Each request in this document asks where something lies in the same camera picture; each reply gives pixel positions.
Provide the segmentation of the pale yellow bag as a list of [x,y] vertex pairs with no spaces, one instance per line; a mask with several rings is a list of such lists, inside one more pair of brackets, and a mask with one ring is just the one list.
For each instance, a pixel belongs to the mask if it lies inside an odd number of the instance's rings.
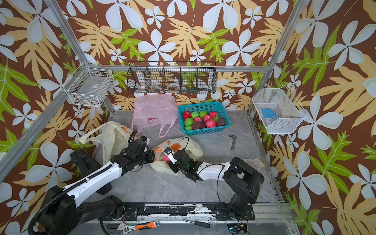
[[[189,136],[181,137],[181,138],[175,138],[175,139],[168,139],[161,144],[159,144],[157,147],[155,147],[154,153],[154,162],[151,163],[151,167],[163,174],[168,175],[175,175],[173,170],[170,168],[168,163],[170,162],[170,159],[167,157],[165,150],[167,148],[170,148],[172,150],[172,154],[174,155],[174,158],[177,159],[178,157],[178,151],[185,150],[185,153],[188,154],[188,156],[193,159],[194,161],[197,161],[198,159],[203,157],[203,150],[199,146],[197,142],[192,140]],[[179,170],[176,175],[181,175],[182,172]]]

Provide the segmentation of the yellow plastic bag with fruit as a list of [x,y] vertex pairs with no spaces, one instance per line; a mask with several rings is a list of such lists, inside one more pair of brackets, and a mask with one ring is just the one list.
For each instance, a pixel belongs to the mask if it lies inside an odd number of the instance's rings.
[[105,165],[110,161],[112,155],[117,155],[128,147],[132,132],[131,128],[118,122],[109,121],[81,136],[78,140],[82,144],[92,142],[102,146],[102,153],[98,154],[95,159],[100,165]]

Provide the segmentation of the small green fruit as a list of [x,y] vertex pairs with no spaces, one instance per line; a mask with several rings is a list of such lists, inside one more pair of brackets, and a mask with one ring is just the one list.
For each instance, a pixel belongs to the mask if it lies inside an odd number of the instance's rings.
[[190,131],[190,130],[193,130],[193,126],[192,125],[188,125],[188,126],[185,126],[184,128],[186,131]]

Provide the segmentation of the pink plastic bag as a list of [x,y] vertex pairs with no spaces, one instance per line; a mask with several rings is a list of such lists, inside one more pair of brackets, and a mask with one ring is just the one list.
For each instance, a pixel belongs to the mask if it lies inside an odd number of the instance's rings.
[[131,129],[141,132],[160,125],[159,138],[164,138],[178,120],[178,106],[173,95],[146,95],[135,99]]

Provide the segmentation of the dark purple fruit toy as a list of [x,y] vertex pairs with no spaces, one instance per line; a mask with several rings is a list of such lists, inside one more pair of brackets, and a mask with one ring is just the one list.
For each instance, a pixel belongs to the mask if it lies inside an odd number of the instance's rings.
[[192,130],[202,129],[202,122],[194,121],[192,124]]

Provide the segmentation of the green cabbage toy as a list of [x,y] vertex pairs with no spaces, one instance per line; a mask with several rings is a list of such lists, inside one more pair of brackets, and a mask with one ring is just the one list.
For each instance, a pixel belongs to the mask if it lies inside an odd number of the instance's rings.
[[192,126],[194,123],[194,120],[191,117],[188,117],[184,120],[184,125],[185,126]]

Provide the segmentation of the large pink fruit toy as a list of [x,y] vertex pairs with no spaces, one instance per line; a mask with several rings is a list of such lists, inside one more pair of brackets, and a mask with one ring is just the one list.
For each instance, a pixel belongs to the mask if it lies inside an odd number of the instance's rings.
[[205,125],[207,128],[214,128],[216,127],[216,122],[213,118],[211,118],[205,122]]

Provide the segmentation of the red apple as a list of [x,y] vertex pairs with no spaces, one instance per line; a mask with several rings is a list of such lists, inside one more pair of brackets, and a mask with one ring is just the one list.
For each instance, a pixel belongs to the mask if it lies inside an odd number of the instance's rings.
[[189,112],[189,111],[184,111],[183,112],[183,119],[185,120],[185,119],[187,119],[187,118],[191,118],[191,112]]

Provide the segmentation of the green bumpy fruit toy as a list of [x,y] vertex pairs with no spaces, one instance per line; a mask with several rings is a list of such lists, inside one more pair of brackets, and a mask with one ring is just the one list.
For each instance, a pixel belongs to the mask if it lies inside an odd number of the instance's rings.
[[199,117],[199,113],[197,111],[194,111],[191,113],[191,118],[195,119],[196,117]]

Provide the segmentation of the green apple toy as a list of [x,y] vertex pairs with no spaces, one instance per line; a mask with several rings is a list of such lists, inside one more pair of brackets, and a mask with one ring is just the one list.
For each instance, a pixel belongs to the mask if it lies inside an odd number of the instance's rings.
[[208,113],[206,111],[201,111],[199,113],[200,118],[204,118]]

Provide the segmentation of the teal plastic basket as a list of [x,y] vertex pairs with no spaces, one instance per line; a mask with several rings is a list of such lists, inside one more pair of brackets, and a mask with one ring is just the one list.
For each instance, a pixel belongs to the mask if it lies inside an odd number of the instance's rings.
[[221,132],[231,125],[220,102],[182,105],[178,115],[182,131],[189,136]]

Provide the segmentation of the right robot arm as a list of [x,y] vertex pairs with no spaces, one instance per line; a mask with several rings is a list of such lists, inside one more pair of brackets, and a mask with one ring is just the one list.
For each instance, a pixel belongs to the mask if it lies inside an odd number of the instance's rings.
[[224,181],[234,191],[229,203],[224,203],[224,210],[239,220],[250,218],[251,205],[255,204],[264,182],[264,176],[240,158],[230,162],[210,164],[194,161],[183,148],[181,150],[164,150],[167,165],[175,173],[181,171],[187,178],[196,181]]

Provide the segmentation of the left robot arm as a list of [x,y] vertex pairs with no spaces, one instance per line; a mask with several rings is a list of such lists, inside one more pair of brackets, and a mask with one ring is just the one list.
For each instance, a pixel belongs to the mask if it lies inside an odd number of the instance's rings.
[[145,136],[136,139],[133,131],[127,147],[120,154],[88,176],[64,188],[54,186],[49,189],[40,210],[30,220],[27,232],[36,235],[36,223],[44,228],[43,235],[67,235],[78,225],[93,219],[102,219],[116,213],[122,201],[108,196],[97,202],[87,203],[92,194],[137,166],[154,162],[155,153],[148,148]]

